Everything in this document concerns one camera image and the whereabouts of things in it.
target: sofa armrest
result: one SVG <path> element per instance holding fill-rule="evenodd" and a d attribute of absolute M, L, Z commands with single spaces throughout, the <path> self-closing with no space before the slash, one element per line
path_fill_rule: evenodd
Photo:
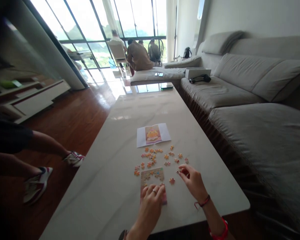
<path fill-rule="evenodd" d="M 193 56 L 182 62 L 169 62 L 164 63 L 163 68 L 187 68 L 187 67 L 199 67 L 201 63 L 201 56 Z"/>

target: sneaker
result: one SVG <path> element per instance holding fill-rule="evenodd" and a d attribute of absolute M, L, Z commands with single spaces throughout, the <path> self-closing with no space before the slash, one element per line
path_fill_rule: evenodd
<path fill-rule="evenodd" d="M 69 165 L 71 165 L 73 167 L 80 167 L 84 158 L 85 158 L 85 156 L 83 156 L 77 152 L 71 152 L 63 160 L 66 161 Z"/>
<path fill-rule="evenodd" d="M 35 177 L 29 178 L 24 182 L 26 193 L 23 197 L 23 203 L 35 203 L 46 190 L 47 180 L 53 168 L 39 167 L 39 169 L 42 171 L 42 173 Z"/>

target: marble coffee table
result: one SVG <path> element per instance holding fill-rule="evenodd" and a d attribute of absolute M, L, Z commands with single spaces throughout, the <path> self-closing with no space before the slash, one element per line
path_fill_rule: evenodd
<path fill-rule="evenodd" d="M 170 152 L 174 145 L 176 155 L 182 153 L 187 157 L 189 164 L 201 172 L 221 215 L 250 208 L 248 199 L 178 92 L 136 90 L 137 86 L 132 86 L 130 94 L 117 99 L 41 240 L 118 239 L 122 230 L 130 229 L 140 204 L 140 176 L 134 176 L 134 167 L 147 161 L 141 158 L 144 147 L 136 147 L 137 128 L 156 123 L 167 124 L 172 141 L 151 147 Z M 176 174 L 177 164 L 170 157 L 171 166 L 164 166 L 163 154 L 157 154 L 155 167 L 164 168 L 168 204 L 162 207 L 152 233 L 206 220 Z M 171 177 L 176 180 L 174 185 L 169 183 Z"/>

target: sofa backrest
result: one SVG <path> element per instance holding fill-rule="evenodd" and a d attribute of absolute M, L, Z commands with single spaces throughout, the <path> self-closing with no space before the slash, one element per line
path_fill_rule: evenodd
<path fill-rule="evenodd" d="M 204 53 L 202 52 L 203 46 L 204 44 L 201 43 L 197 52 L 197 55 L 201 55 L 200 67 L 211 69 L 211 75 L 214 75 L 222 55 Z M 300 36 L 239 39 L 224 54 L 227 52 L 238 55 L 300 60 Z M 300 110 L 300 86 L 282 103 Z"/>
<path fill-rule="evenodd" d="M 279 102 L 300 85 L 300 60 L 227 53 L 214 76 L 269 102 Z"/>

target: picture card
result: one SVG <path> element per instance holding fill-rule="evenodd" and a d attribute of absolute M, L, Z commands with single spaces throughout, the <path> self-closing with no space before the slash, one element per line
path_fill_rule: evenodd
<path fill-rule="evenodd" d="M 137 148 L 170 140 L 171 137 L 165 123 L 137 129 Z"/>

